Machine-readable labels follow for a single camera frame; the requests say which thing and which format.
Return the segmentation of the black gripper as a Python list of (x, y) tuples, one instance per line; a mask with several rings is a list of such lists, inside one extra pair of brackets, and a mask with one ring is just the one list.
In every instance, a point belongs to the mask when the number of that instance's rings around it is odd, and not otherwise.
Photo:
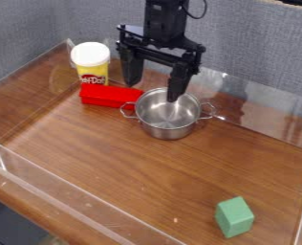
[(184, 35), (172, 38), (168, 42), (155, 40), (144, 35), (143, 28), (139, 26), (120, 24), (116, 29), (119, 31), (116, 49), (127, 86), (132, 87), (140, 82), (146, 60), (168, 67), (174, 66), (167, 84), (167, 101), (175, 102), (186, 93), (192, 74), (199, 72), (204, 46)]

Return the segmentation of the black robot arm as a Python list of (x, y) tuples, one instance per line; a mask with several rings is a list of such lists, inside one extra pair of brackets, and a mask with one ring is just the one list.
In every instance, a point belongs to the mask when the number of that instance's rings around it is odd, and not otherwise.
[(146, 0), (143, 26), (120, 24), (116, 50), (126, 84), (142, 80), (143, 64), (154, 61), (172, 68), (167, 81), (167, 101), (175, 102), (186, 93), (192, 75), (199, 72), (206, 47), (184, 35), (190, 0)]

